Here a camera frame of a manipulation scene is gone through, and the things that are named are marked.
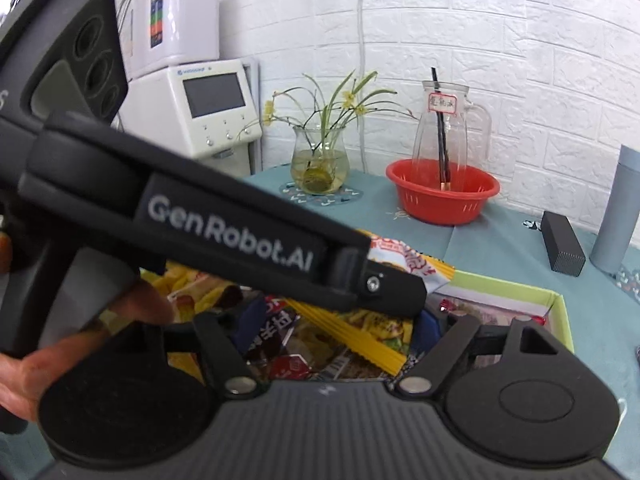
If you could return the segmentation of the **person's left hand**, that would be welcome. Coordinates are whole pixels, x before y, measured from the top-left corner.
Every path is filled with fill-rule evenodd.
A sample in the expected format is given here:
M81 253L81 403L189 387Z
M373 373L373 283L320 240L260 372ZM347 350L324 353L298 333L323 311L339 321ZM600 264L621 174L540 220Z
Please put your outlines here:
M174 311L166 298L112 257L93 249L77 255L52 309L54 326L47 329L44 345L24 358L1 356L1 407L32 422L37 418L43 393L58 378L101 348L111 333L97 318L83 330L71 333L66 314L84 320L97 307L129 321L166 325Z

